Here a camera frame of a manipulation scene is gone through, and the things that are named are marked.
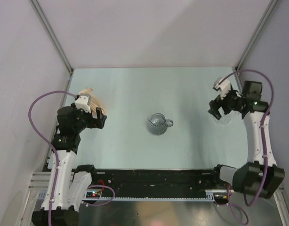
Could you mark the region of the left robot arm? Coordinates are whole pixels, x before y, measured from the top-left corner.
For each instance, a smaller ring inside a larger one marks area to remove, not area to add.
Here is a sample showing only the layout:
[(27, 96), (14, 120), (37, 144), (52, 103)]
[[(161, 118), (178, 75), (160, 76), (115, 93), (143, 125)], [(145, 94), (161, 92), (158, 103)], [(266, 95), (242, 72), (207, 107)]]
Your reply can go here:
[(73, 168), (80, 144), (80, 133), (102, 129), (107, 117), (101, 108), (95, 112), (78, 109), (75, 104), (57, 111), (58, 125), (51, 142), (52, 169), (46, 197), (39, 211), (32, 213), (36, 226), (76, 226), (79, 208), (87, 188), (98, 184), (94, 165)]

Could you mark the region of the left aluminium frame post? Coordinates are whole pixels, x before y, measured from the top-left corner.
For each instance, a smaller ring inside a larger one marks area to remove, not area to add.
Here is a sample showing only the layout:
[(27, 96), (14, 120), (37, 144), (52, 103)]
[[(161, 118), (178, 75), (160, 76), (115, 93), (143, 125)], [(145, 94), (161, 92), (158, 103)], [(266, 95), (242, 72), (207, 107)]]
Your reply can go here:
[(73, 68), (50, 24), (50, 22), (48, 21), (40, 3), (38, 0), (29, 0), (29, 3), (31, 4), (33, 10), (35, 11), (40, 23), (42, 24), (44, 31), (46, 32), (46, 34), (48, 35), (49, 39), (52, 42), (52, 45), (54, 46), (54, 48), (57, 51), (57, 54), (59, 55), (59, 57), (61, 58), (61, 61), (63, 62), (64, 66), (66, 67), (68, 73), (70, 75), (72, 75), (73, 73)]

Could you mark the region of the aluminium frame post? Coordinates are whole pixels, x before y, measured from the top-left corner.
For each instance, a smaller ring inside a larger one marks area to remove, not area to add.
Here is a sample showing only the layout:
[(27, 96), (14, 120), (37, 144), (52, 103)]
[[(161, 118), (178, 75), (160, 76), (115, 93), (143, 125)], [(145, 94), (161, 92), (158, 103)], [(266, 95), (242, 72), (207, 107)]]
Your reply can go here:
[(234, 67), (235, 70), (240, 70), (243, 67), (244, 63), (246, 62), (247, 58), (250, 56), (254, 46), (257, 44), (260, 36), (262, 35), (268, 23), (270, 22), (270, 19), (272, 18), (274, 12), (276, 11), (280, 3), (281, 3), (281, 0), (271, 0), (269, 2), (248, 44), (246, 45), (240, 59), (238, 60), (236, 66)]
[(64, 66), (66, 67), (68, 73), (70, 75), (72, 75), (73, 73), (73, 68), (50, 24), (50, 22), (48, 21), (40, 3), (38, 0), (29, 0), (29, 3), (31, 4), (33, 10), (35, 11), (40, 23), (42, 24), (44, 31), (46, 32), (46, 34), (48, 35), (49, 39), (52, 42), (52, 45), (54, 46), (54, 48), (57, 51), (57, 54), (59, 55), (59, 57), (61, 58), (61, 61), (63, 62)]

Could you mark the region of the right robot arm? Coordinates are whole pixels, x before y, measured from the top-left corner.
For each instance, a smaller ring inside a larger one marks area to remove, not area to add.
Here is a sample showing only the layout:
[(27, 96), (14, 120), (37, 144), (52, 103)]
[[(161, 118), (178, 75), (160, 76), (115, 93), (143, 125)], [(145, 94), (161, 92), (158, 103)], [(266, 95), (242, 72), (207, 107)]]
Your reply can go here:
[(247, 133), (248, 157), (240, 168), (217, 165), (214, 168), (217, 173), (211, 177), (212, 185), (221, 189), (229, 183), (235, 192), (271, 198), (282, 183), (285, 171), (277, 166), (273, 156), (269, 136), (270, 114), (266, 111), (269, 104), (261, 101), (262, 84), (246, 81), (239, 94), (228, 80), (219, 78), (213, 88), (220, 94), (210, 101), (208, 112), (216, 120), (222, 117), (220, 109), (224, 115), (232, 111), (241, 114)]

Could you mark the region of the glass coffee server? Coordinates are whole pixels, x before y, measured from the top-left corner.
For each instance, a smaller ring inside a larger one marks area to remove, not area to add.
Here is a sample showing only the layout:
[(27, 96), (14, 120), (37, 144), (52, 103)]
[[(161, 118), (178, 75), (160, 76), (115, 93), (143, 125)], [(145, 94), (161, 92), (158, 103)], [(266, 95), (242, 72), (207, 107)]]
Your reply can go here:
[(169, 127), (174, 125), (173, 121), (166, 119), (161, 113), (155, 113), (147, 119), (146, 127), (153, 135), (163, 135)]

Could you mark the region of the right aluminium frame post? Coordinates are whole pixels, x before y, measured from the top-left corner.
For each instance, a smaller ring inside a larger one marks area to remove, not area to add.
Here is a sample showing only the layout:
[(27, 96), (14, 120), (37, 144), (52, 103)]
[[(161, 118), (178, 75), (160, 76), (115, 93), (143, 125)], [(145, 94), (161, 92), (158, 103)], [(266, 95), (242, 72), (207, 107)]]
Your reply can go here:
[(281, 3), (281, 0), (271, 0), (269, 2), (248, 44), (246, 45), (240, 59), (238, 60), (236, 66), (234, 67), (235, 70), (240, 70), (243, 67), (244, 63), (246, 62), (247, 58), (250, 56), (254, 46), (257, 44), (260, 36), (262, 35), (268, 23), (270, 22), (270, 19), (272, 18), (274, 12), (276, 11), (280, 3)]

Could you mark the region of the clear glass dripper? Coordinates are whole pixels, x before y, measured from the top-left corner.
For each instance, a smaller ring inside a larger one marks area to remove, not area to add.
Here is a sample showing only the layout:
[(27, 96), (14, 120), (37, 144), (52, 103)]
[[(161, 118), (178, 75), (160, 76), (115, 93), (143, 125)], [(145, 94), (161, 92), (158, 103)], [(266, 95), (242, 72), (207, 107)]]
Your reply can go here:
[(221, 115), (221, 118), (220, 119), (217, 119), (215, 116), (213, 116), (215, 122), (219, 125), (223, 125), (223, 126), (226, 126), (228, 125), (231, 120), (232, 120), (232, 117), (231, 117), (231, 114), (225, 114), (224, 111), (222, 111), (222, 109), (219, 110), (219, 113)]

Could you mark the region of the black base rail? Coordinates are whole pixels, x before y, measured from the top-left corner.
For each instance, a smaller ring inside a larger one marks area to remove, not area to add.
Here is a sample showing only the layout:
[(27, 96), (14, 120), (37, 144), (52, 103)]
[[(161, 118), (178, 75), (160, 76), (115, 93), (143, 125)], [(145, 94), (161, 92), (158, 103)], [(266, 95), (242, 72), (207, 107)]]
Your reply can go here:
[(91, 184), (102, 180), (119, 199), (195, 199), (206, 198), (207, 190), (226, 189), (216, 174), (212, 169), (97, 169)]

